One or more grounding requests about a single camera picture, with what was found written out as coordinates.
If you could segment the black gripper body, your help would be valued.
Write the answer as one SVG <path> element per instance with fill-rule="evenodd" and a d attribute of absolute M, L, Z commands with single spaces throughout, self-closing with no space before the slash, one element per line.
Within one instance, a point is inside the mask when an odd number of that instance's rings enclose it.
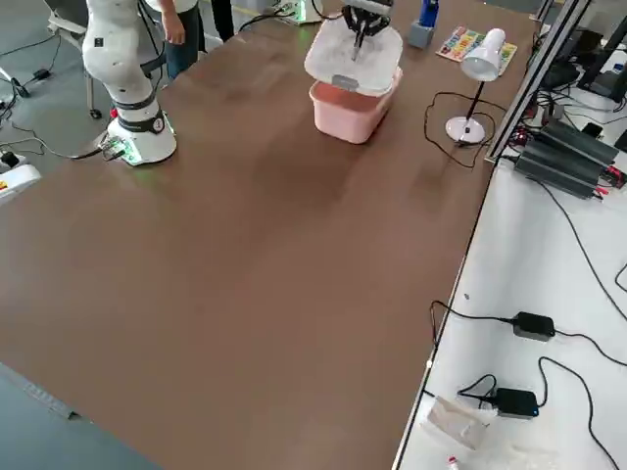
<path fill-rule="evenodd" d="M 344 0 L 343 3 L 375 15 L 389 15 L 394 5 L 393 0 Z"/>

